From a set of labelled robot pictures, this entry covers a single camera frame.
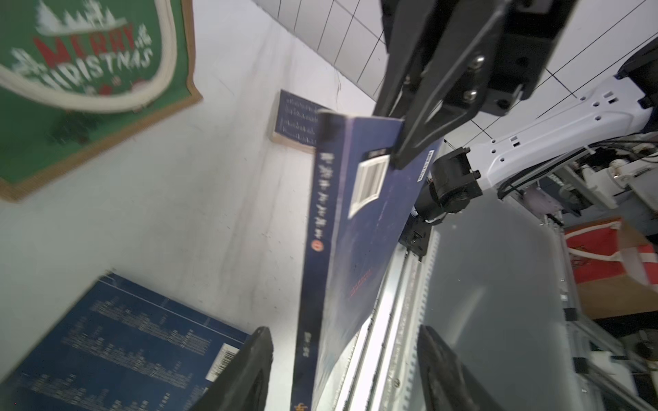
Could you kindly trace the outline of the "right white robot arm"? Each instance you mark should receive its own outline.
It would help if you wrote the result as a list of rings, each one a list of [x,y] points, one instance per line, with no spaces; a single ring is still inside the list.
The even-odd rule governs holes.
[[[391,164],[406,168],[478,113],[505,116],[533,94],[573,1],[384,1],[388,62],[375,116],[403,128]],[[571,107],[487,144],[433,162],[416,212],[427,225],[464,210],[484,190],[505,198],[550,165],[589,148],[631,144],[657,129],[657,44],[633,54]]]

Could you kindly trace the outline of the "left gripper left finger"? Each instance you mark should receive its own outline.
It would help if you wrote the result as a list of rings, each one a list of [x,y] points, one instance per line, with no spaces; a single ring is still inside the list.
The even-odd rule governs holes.
[[[259,327],[190,410],[263,411],[272,360],[271,332]]]

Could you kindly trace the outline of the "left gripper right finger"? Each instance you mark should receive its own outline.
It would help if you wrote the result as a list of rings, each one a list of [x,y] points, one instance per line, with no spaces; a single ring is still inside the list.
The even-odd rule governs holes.
[[[426,410],[503,410],[432,327],[420,326],[417,352]]]

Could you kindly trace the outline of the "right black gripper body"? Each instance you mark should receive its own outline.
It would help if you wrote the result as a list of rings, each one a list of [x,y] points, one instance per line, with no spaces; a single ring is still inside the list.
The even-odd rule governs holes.
[[[513,103],[529,99],[577,5],[574,1],[510,2],[492,75],[483,89],[483,107],[476,114],[504,116]]]

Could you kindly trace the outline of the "green jute canvas bag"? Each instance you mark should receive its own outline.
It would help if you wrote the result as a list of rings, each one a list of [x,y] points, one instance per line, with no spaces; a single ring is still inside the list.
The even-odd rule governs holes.
[[[197,103],[190,1],[1,4],[1,197]]]

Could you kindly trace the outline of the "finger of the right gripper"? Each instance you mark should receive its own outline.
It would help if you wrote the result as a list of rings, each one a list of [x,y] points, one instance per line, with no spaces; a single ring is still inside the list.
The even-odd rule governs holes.
[[[374,113],[404,122],[392,152],[392,166],[402,170],[483,107],[512,2],[380,5],[388,60]]]

